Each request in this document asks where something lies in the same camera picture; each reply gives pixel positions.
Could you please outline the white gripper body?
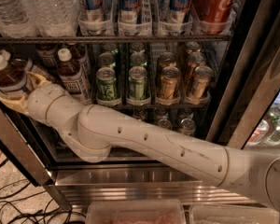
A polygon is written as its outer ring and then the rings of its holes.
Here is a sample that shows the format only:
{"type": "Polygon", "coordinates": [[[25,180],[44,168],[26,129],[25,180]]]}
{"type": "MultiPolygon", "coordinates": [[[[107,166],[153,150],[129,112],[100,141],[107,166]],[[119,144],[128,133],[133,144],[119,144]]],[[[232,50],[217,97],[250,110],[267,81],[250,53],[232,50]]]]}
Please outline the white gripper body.
{"type": "Polygon", "coordinates": [[[61,86],[50,84],[34,90],[28,97],[28,113],[46,125],[69,125],[73,123],[70,113],[72,97],[61,86]]]}

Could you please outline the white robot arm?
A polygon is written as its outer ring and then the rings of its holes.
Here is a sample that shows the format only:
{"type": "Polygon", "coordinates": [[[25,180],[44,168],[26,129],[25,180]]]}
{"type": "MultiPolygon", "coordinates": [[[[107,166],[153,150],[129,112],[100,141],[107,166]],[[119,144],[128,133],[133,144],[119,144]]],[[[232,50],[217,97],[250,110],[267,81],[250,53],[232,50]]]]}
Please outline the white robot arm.
{"type": "Polygon", "coordinates": [[[125,147],[280,211],[280,155],[216,145],[103,105],[84,105],[39,74],[27,76],[32,92],[0,91],[1,103],[54,128],[82,160],[100,162],[113,146],[125,147]]]}

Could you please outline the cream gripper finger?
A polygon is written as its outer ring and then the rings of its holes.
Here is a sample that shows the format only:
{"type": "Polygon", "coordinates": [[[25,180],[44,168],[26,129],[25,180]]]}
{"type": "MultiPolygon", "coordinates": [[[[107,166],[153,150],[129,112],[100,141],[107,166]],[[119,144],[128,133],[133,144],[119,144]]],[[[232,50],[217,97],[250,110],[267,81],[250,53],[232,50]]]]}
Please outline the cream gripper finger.
{"type": "Polygon", "coordinates": [[[37,73],[27,72],[26,76],[27,76],[27,88],[29,91],[34,91],[35,89],[50,84],[49,80],[45,79],[43,76],[37,73]]]}
{"type": "Polygon", "coordinates": [[[5,97],[5,95],[0,92],[0,102],[8,107],[9,109],[12,109],[18,113],[21,113],[23,115],[28,115],[28,108],[27,108],[27,102],[28,102],[28,96],[23,95],[19,99],[8,99],[5,97]]]}

